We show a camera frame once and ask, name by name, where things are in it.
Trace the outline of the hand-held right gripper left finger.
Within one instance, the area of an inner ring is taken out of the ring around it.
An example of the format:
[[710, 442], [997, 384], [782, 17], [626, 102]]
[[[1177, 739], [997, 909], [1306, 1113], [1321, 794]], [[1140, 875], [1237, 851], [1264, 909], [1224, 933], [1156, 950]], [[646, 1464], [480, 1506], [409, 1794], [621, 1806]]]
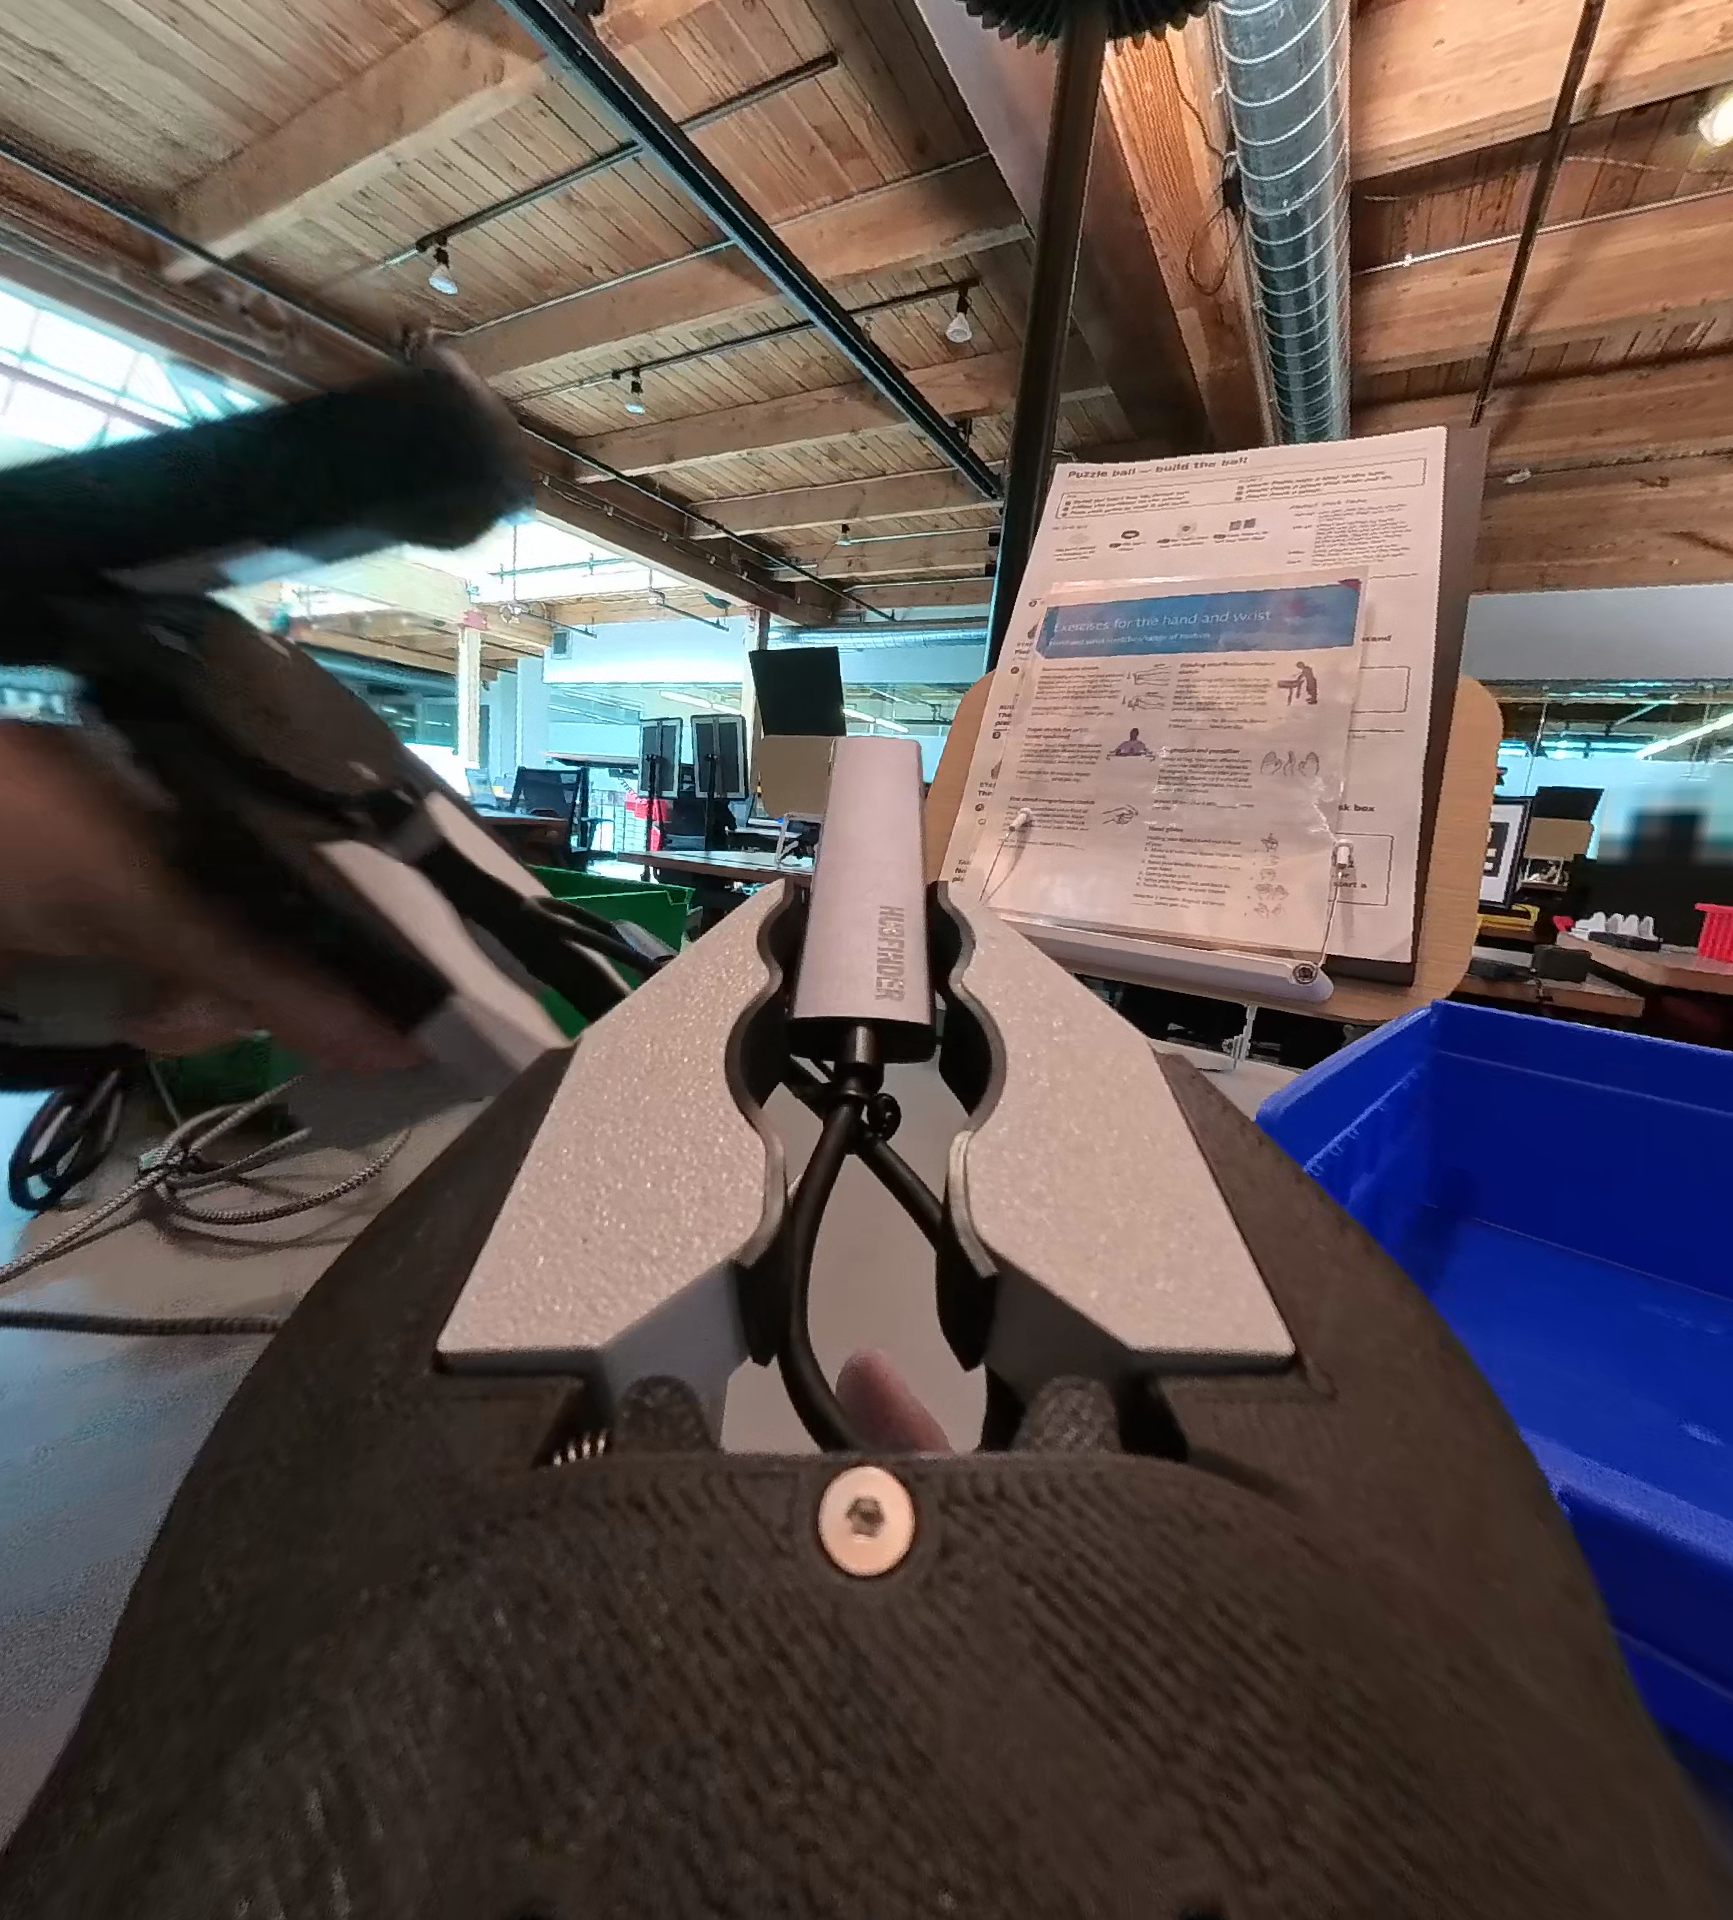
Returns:
[[763, 885], [579, 1036], [438, 1335], [445, 1371], [726, 1395], [750, 1351], [739, 1279], [787, 1208], [742, 1045], [778, 1010], [794, 903]]

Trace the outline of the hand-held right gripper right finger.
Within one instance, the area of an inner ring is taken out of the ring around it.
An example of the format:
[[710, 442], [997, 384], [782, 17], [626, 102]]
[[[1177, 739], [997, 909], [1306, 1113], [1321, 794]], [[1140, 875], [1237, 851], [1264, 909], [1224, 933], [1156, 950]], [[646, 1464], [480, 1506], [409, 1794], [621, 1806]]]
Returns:
[[936, 1306], [991, 1376], [1276, 1376], [1294, 1338], [1162, 1057], [961, 884], [931, 898], [965, 1111]]

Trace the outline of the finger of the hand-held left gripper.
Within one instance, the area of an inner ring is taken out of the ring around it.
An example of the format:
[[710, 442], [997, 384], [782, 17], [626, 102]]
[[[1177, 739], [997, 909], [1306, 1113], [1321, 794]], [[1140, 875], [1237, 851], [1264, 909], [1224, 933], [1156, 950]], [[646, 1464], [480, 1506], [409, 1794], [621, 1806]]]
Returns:
[[590, 1023], [671, 963], [675, 950], [633, 919], [553, 894], [464, 799], [424, 787], [416, 871], [515, 979]]
[[348, 837], [319, 841], [309, 879], [329, 928], [326, 968], [436, 1065], [518, 1076], [565, 1049], [538, 995], [395, 854]]

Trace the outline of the grey usb hub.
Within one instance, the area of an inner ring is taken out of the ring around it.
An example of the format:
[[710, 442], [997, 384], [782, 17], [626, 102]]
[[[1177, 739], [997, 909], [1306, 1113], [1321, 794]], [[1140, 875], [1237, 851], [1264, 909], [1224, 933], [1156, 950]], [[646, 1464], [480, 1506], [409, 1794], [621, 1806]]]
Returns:
[[903, 736], [833, 746], [823, 835], [787, 999], [811, 1059], [919, 1064], [932, 1053], [924, 763]]

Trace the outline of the person's left hand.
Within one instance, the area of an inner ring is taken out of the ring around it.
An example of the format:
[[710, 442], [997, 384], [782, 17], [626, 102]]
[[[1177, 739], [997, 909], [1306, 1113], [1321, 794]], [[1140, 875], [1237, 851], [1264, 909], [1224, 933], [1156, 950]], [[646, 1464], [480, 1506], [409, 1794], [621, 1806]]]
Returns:
[[195, 898], [80, 732], [0, 720], [0, 995], [65, 965], [116, 971], [116, 1027], [154, 1053], [268, 1031], [326, 1070], [424, 1064], [357, 998]]

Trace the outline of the person's right hand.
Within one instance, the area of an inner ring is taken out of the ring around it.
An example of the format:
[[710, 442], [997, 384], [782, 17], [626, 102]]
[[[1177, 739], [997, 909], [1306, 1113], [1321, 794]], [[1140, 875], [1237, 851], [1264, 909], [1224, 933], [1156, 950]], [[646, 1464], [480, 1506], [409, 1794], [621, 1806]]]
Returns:
[[879, 1351], [852, 1354], [839, 1371], [835, 1395], [869, 1450], [911, 1455], [952, 1452], [943, 1423]]

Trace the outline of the green plastic bin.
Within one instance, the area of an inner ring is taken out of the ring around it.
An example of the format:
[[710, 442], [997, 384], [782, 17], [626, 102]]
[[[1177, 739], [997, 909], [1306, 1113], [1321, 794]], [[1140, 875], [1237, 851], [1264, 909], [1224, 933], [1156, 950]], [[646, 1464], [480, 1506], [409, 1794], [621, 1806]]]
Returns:
[[611, 924], [621, 940], [666, 951], [684, 948], [697, 907], [690, 888], [663, 879], [608, 875], [583, 868], [530, 868], [545, 891], [592, 919]]

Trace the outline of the cardboard box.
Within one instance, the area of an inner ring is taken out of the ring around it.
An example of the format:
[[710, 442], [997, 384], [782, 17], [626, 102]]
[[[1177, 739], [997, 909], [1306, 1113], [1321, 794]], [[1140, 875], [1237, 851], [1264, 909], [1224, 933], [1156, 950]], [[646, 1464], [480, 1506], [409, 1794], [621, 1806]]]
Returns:
[[752, 748], [752, 783], [763, 818], [784, 826], [823, 823], [830, 807], [835, 755], [847, 733], [764, 732]]

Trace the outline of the black panel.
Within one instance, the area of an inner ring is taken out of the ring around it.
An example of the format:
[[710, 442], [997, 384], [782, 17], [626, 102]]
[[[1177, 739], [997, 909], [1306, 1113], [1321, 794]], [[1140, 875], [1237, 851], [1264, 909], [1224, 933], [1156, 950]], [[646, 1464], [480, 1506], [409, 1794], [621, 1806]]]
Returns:
[[752, 648], [749, 669], [763, 739], [847, 736], [845, 681], [837, 646]]

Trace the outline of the paper in acrylic holder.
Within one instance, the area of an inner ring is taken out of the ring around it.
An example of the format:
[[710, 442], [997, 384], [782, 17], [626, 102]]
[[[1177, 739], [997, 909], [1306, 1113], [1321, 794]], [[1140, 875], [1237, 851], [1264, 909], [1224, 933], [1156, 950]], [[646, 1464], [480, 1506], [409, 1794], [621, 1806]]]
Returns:
[[1486, 456], [1427, 425], [1061, 464], [936, 875], [1073, 971], [1417, 993]]

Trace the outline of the blue plastic bin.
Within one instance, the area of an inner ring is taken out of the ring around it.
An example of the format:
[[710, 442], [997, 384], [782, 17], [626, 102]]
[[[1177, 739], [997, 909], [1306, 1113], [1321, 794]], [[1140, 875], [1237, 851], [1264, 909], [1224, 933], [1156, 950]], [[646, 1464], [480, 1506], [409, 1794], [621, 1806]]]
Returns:
[[1438, 1001], [1258, 1123], [1502, 1398], [1733, 1844], [1733, 1051]]

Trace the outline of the black vertical pole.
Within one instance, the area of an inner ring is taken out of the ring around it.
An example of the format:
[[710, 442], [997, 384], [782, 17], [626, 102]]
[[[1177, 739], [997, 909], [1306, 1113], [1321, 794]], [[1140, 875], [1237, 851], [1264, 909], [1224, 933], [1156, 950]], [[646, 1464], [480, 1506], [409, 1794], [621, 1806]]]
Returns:
[[1038, 39], [1055, 48], [1056, 62], [1038, 213], [1032, 224], [1032, 278], [992, 580], [986, 644], [991, 671], [998, 669], [1020, 599], [1023, 576], [1044, 512], [1055, 461], [1071, 299], [1111, 23], [1106, 2], [1046, 3], [1038, 12], [1019, 5], [1015, 12], [1020, 15], [1020, 30], [1044, 28]]

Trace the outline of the silver ventilation duct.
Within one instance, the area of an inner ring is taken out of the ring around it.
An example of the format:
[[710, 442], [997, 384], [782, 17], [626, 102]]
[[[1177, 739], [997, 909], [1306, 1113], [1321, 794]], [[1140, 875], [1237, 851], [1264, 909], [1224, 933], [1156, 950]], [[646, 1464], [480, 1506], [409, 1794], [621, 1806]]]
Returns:
[[1218, 2], [1213, 30], [1276, 434], [1347, 439], [1352, 5]]

